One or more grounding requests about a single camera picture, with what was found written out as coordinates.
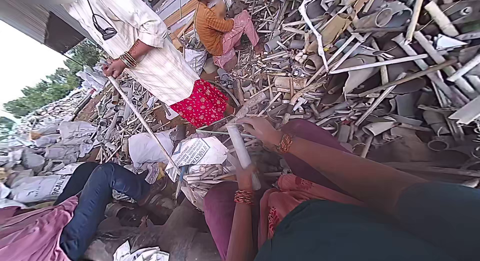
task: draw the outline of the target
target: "blue jeans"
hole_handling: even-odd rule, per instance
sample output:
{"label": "blue jeans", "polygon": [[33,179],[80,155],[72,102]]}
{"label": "blue jeans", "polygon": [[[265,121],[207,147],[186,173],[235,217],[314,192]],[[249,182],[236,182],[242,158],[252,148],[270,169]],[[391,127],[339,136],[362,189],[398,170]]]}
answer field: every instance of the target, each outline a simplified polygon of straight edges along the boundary
{"label": "blue jeans", "polygon": [[90,245],[105,208],[112,200],[112,189],[141,200],[150,185],[140,176],[114,163],[97,166],[81,191],[71,221],[63,228],[60,247],[73,261],[78,260]]}

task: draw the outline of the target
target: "green foliage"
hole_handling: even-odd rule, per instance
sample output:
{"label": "green foliage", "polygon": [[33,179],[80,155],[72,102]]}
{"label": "green foliage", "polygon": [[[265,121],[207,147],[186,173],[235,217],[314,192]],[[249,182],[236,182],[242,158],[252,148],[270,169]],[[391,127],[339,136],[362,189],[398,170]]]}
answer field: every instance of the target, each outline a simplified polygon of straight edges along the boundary
{"label": "green foliage", "polygon": [[[68,55],[82,65],[93,66],[99,60],[101,51],[95,44],[85,39],[69,50]],[[4,108],[15,117],[20,118],[35,109],[65,97],[82,81],[75,73],[81,71],[83,67],[73,60],[64,61],[68,69],[58,68],[55,73],[46,76],[48,80],[42,80],[33,87],[27,86],[22,89],[25,96],[9,101],[3,105]]]}
{"label": "green foliage", "polygon": [[0,117],[0,141],[8,137],[15,122],[7,117]]}

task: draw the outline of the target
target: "hand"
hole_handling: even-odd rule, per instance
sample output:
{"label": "hand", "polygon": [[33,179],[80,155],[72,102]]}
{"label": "hand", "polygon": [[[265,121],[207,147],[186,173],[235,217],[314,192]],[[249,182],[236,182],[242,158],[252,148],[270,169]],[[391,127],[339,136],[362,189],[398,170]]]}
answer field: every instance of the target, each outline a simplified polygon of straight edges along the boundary
{"label": "hand", "polygon": [[102,70],[106,76],[112,76],[113,78],[119,77],[123,70],[127,68],[125,63],[121,59],[114,60],[110,65],[103,65]]}
{"label": "hand", "polygon": [[252,175],[257,171],[257,167],[249,165],[243,169],[241,166],[236,166],[236,176],[239,190],[253,191]]}
{"label": "hand", "polygon": [[250,134],[259,138],[263,143],[268,142],[279,145],[282,140],[282,132],[275,130],[267,119],[262,117],[245,117],[237,120]]}

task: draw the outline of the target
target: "person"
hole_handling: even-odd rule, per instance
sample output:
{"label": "person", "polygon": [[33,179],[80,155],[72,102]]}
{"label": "person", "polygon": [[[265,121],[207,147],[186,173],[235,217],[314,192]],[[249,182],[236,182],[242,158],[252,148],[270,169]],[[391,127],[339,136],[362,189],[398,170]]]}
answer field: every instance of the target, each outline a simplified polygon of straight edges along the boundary
{"label": "person", "polygon": [[159,16],[142,0],[77,0],[63,4],[114,60],[107,76],[124,70],[195,127],[224,117],[227,97],[187,64]]}
{"label": "person", "polygon": [[200,41],[208,53],[213,55],[213,62],[224,68],[235,56],[234,47],[240,45],[243,33],[248,36],[255,53],[260,54],[262,45],[247,10],[243,10],[233,19],[225,20],[224,1],[216,4],[215,11],[208,7],[211,2],[213,0],[198,0],[193,22]]}
{"label": "person", "polygon": [[358,157],[303,119],[281,131],[264,118],[237,123],[275,145],[293,174],[282,175],[260,202],[252,192],[252,166],[237,171],[237,183],[208,191],[205,219],[223,260],[478,258],[478,189]]}
{"label": "person", "polygon": [[[159,192],[155,183],[149,185],[141,174],[115,163],[94,166],[84,163],[75,170],[91,173],[79,196],[79,188],[69,184],[63,191],[69,196],[60,195],[64,201],[58,205],[33,211],[0,209],[0,260],[76,261],[104,220],[112,190],[126,194],[139,205]],[[81,174],[75,178],[81,184]]]}

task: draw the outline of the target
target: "striped shirt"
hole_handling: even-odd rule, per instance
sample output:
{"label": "striped shirt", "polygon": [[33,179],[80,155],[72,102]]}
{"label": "striped shirt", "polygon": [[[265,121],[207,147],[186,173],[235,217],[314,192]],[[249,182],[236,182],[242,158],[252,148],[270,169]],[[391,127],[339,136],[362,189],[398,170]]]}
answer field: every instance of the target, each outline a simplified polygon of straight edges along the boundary
{"label": "striped shirt", "polygon": [[125,69],[160,101],[173,105],[190,96],[198,74],[182,54],[166,40],[168,28],[160,17],[142,0],[90,0],[93,12],[102,28],[112,26],[118,33],[103,40],[93,25],[92,10],[87,0],[78,0],[63,7],[78,20],[112,58],[128,51],[137,39],[155,48],[139,60],[134,69]]}
{"label": "striped shirt", "polygon": [[233,19],[220,19],[215,12],[202,2],[198,2],[195,13],[195,29],[208,53],[223,55],[223,33],[233,29]]}

